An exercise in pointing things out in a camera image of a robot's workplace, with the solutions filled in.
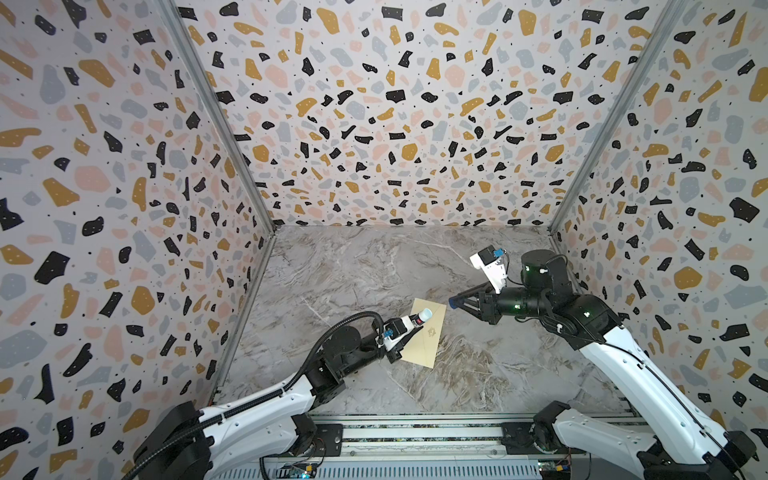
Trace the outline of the cream envelope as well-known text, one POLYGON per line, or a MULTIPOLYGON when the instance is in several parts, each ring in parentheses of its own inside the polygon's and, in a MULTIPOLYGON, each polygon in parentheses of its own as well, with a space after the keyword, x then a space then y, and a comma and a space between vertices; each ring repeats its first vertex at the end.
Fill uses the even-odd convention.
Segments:
POLYGON ((408 341, 401 351, 401 355, 402 360, 405 362, 432 369, 437 357, 438 345, 446 315, 446 306, 416 298, 413 302, 411 313, 416 314, 424 309, 429 309, 432 312, 432 317, 408 341))

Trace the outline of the blue white glue stick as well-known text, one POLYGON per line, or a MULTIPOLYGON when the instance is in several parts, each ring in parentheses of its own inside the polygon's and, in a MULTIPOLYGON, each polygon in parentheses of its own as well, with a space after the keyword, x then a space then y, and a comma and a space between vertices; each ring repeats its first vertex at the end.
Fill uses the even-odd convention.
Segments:
POLYGON ((423 325, 430 320, 433 316, 433 312, 429 308, 425 308, 415 315, 414 322, 417 325, 423 325))

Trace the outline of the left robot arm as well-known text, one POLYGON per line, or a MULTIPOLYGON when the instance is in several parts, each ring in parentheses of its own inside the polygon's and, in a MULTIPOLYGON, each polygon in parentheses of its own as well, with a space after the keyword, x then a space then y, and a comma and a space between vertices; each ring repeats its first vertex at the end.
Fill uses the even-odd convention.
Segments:
POLYGON ((310 411, 345 388, 347 376, 387 359, 432 318, 430 309, 388 320, 355 313, 330 327, 289 378, 230 403, 173 407, 133 455, 129 479, 212 479, 265 457, 328 453, 310 411))

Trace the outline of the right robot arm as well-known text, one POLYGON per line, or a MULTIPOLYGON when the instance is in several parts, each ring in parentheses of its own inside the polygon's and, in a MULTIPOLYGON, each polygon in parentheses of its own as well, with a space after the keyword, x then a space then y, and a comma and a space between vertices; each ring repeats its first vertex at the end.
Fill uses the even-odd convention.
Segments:
POLYGON ((553 401, 534 416, 528 433, 537 450, 581 450, 643 479, 742 478, 754 442, 725 430, 686 398, 603 300, 576 293, 563 255, 524 253, 518 282, 508 277, 505 255, 492 246, 472 255, 487 281, 451 297, 450 307, 490 325, 503 317, 538 321, 598 367, 649 427, 635 433, 553 401))

